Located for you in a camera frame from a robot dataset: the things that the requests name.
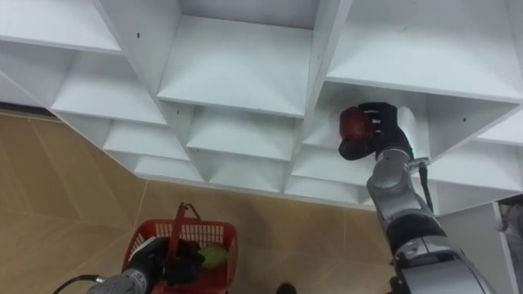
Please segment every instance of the red object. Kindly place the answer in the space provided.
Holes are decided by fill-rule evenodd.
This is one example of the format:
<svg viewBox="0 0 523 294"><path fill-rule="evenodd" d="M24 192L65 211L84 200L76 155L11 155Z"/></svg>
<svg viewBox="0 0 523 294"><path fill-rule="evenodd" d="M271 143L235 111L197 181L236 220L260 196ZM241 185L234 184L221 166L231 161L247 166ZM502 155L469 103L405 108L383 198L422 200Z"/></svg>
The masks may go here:
<svg viewBox="0 0 523 294"><path fill-rule="evenodd" d="M190 209L195 217L186 217ZM231 224L220 221L203 221L192 204L180 204L173 220L148 220L140 225L132 236L123 258L122 270L131 259L131 254L150 237L170 237L168 256L174 259L178 241L196 241L201 247L207 243L220 243L228 252L227 262L215 270L205 270L195 283L169 287L157 285L153 294L225 294L235 277L238 261L238 238Z"/></svg>
<svg viewBox="0 0 523 294"><path fill-rule="evenodd" d="M340 136L343 140L370 139L373 121L361 109L350 107L340 114Z"/></svg>

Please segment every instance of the shoe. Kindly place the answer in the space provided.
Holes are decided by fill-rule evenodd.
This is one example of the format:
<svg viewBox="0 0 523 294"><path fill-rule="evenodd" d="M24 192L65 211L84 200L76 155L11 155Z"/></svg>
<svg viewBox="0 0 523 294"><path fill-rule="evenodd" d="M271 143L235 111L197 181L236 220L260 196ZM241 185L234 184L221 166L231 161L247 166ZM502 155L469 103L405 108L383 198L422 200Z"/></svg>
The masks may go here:
<svg viewBox="0 0 523 294"><path fill-rule="evenodd" d="M283 283L279 285L278 290L276 290L276 294L297 294L297 292L293 285L289 283Z"/></svg>

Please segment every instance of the basket handle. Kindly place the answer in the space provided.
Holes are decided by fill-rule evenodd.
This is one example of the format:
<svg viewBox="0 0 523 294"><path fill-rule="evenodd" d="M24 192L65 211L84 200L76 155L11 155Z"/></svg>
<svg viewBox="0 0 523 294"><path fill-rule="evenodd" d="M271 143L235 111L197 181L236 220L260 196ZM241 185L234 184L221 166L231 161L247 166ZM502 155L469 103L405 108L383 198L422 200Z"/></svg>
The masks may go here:
<svg viewBox="0 0 523 294"><path fill-rule="evenodd" d="M172 232L171 232L171 238L169 239L169 249L168 249L168 255L170 257L174 257L177 254L177 248L178 248L178 241L180 240L180 233L181 233L181 221L186 218L186 211L191 210L196 218L201 221L201 218L199 217L198 212L196 209L194 209L194 206L190 203L180 203L180 206L178 207L178 213L177 216L174 219L174 222L172 223Z"/></svg>
<svg viewBox="0 0 523 294"><path fill-rule="evenodd" d="M185 211L188 211L189 209L194 213L194 215L196 216L196 218L198 219L198 221L201 221L202 219L199 217L199 214L198 212L196 211L196 209L194 209L194 206L190 203L187 203L187 204L184 204L184 203L181 203L180 204L180 209L184 208Z"/></svg>

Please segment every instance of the silver robot arm segment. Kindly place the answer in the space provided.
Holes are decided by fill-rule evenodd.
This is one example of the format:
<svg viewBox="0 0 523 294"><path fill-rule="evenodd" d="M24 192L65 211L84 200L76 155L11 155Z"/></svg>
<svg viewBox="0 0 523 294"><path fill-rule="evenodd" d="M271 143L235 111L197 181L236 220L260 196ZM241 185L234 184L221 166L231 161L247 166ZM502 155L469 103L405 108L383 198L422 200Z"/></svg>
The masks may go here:
<svg viewBox="0 0 523 294"><path fill-rule="evenodd" d="M403 150L385 149L367 182L394 258L392 293L494 293L414 191L410 165Z"/></svg>

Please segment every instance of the cubby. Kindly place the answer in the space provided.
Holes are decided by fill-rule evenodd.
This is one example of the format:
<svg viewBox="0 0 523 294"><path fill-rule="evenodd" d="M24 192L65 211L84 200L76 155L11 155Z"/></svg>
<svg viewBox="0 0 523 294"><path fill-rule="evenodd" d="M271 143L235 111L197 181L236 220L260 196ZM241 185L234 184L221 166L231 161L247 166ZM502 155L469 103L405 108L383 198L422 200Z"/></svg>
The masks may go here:
<svg viewBox="0 0 523 294"><path fill-rule="evenodd" d="M388 102L412 112L402 127L448 214L523 191L521 13L516 0L2 0L0 87L139 177L361 209L375 158L342 159L339 114Z"/></svg>

